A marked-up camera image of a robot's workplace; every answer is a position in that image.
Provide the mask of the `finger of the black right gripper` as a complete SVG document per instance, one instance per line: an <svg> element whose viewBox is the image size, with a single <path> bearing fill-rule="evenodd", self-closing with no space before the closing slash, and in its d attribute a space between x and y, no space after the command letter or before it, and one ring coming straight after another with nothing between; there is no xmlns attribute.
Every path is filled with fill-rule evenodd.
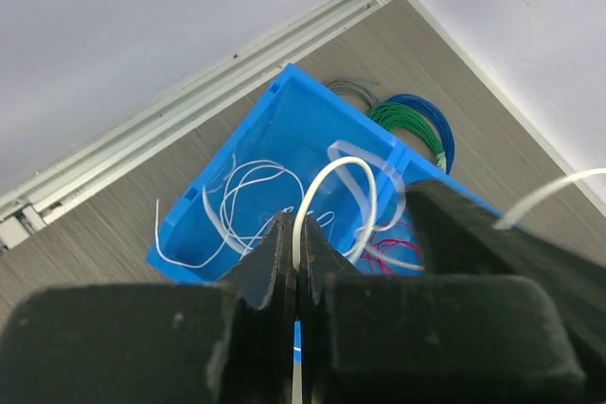
<svg viewBox="0 0 606 404"><path fill-rule="evenodd" d="M523 229L495 229L491 211L438 180L411 184L406 202L428 273L536 282L556 304L583 368L604 375L604 267Z"/></svg>

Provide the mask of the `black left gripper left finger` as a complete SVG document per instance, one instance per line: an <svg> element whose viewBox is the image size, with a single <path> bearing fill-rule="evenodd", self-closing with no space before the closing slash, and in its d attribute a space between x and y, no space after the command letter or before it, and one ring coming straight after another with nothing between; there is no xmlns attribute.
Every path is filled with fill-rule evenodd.
<svg viewBox="0 0 606 404"><path fill-rule="evenodd" d="M1 335L5 403L287 403L294 219L210 285L49 288Z"/></svg>

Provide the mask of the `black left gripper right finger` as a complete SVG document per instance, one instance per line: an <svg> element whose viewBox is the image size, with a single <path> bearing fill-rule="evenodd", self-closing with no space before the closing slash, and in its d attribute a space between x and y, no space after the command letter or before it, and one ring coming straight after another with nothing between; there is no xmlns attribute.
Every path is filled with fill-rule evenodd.
<svg viewBox="0 0 606 404"><path fill-rule="evenodd" d="M313 220L300 234L306 403L580 403L585 373L547 293L515 275L374 276Z"/></svg>

